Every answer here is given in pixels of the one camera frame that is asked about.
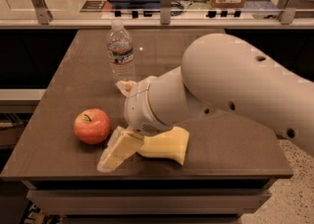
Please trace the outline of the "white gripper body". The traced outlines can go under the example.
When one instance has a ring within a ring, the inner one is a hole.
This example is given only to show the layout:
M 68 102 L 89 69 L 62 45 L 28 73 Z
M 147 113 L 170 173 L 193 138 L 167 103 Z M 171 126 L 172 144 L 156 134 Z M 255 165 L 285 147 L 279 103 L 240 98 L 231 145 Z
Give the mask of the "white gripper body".
M 150 76 L 136 83 L 125 101 L 124 117 L 138 134 L 154 137 L 170 131 L 172 126 L 162 123 L 153 113 L 149 102 L 149 89 L 156 77 Z

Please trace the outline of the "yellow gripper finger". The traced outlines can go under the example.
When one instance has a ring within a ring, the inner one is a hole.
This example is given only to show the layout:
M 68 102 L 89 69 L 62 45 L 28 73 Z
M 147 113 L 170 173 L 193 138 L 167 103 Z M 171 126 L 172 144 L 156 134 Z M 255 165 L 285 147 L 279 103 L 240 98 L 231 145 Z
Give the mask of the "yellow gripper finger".
M 111 135 L 96 169 L 107 173 L 116 170 L 130 156 L 134 155 L 144 144 L 144 136 L 132 128 L 118 126 Z
M 136 85 L 134 81 L 118 81 L 116 87 L 121 92 L 122 95 L 128 96 L 131 92 L 131 89 Z

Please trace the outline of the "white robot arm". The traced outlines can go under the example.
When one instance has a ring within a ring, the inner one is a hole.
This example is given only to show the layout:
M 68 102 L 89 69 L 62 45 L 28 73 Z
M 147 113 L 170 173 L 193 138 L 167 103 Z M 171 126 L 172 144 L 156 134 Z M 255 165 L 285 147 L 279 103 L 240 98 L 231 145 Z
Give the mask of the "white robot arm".
M 183 163 L 189 133 L 180 124 L 229 113 L 314 155 L 314 83 L 240 38 L 210 33 L 190 44 L 179 67 L 131 87 L 128 125 L 114 131 L 97 169 L 111 172 L 136 153 Z

